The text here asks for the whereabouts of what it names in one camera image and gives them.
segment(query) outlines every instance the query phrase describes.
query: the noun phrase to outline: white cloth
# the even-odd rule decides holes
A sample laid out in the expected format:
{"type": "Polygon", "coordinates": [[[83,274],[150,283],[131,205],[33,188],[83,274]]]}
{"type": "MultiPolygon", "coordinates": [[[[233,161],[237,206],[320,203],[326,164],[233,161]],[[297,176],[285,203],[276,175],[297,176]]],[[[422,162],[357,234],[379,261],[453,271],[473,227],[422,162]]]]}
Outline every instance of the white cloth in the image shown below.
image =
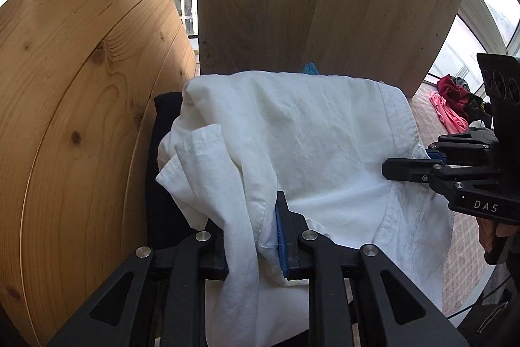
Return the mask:
{"type": "Polygon", "coordinates": [[[427,158],[399,89],[250,71],[197,77],[183,99],[159,148],[157,181],[192,227],[210,217],[224,231],[229,276],[206,284],[210,347],[270,346],[308,328],[308,287],[288,284],[278,263],[277,190],[336,244],[375,243],[442,305],[447,202],[381,175],[388,157],[427,158]]]}

